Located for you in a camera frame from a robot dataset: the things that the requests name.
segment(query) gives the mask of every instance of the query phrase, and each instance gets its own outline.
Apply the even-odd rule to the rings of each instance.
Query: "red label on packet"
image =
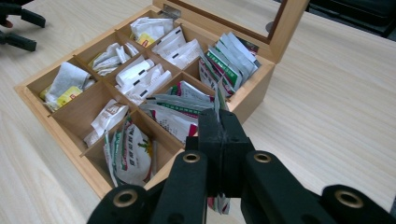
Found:
[[[148,41],[148,40],[145,40],[145,41],[143,42],[142,46],[143,46],[143,47],[146,47],[148,44],[149,44],[149,41]]]
[[[191,124],[190,125],[189,136],[194,136],[196,133],[197,133],[197,126]]]

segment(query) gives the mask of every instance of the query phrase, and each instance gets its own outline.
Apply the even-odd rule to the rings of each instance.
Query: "brass insert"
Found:
[[[113,199],[117,207],[127,207],[137,200],[137,192],[134,189],[125,189],[119,192]]]
[[[255,154],[255,155],[254,155],[254,159],[255,159],[256,161],[258,161],[258,162],[265,162],[265,163],[271,161],[271,157],[268,156],[268,155],[265,154],[265,153],[258,153],[258,154]]]
[[[183,161],[189,162],[189,163],[197,162],[200,159],[201,159],[201,157],[199,155],[193,154],[193,153],[189,153],[189,154],[183,156]]]
[[[352,207],[352,208],[361,208],[363,207],[363,201],[361,200],[361,198],[349,191],[343,190],[343,189],[339,189],[337,190],[335,193],[335,198],[338,200],[338,202]]]

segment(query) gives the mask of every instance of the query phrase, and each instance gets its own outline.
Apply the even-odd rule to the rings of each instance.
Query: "wooden box lid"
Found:
[[[166,13],[174,13],[176,10],[179,18],[212,34],[220,36],[232,31],[259,47],[258,55],[273,63],[279,63],[309,2],[283,0],[279,4],[274,0],[217,0],[216,6],[219,1],[223,1],[229,11],[214,8],[211,1],[206,0],[153,0],[152,3]],[[264,11],[262,17],[257,17],[258,21],[254,21],[262,23],[262,29],[252,30],[248,24],[251,21],[244,21],[243,14],[249,10],[256,10],[255,14],[258,14],[257,10],[260,10],[262,4],[274,5],[274,12]],[[265,32],[265,26],[270,21],[273,22],[272,28]]]

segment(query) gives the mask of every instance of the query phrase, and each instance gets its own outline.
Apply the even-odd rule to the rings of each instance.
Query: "light wooden table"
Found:
[[[84,223],[99,203],[13,87],[149,4],[36,0],[25,7],[48,20],[45,29],[11,18],[12,31],[38,47],[0,46],[0,223]],[[308,189],[348,185],[389,210],[396,193],[395,59],[394,42],[304,14],[245,131]],[[237,200],[231,216],[208,216],[211,223],[243,220]]]

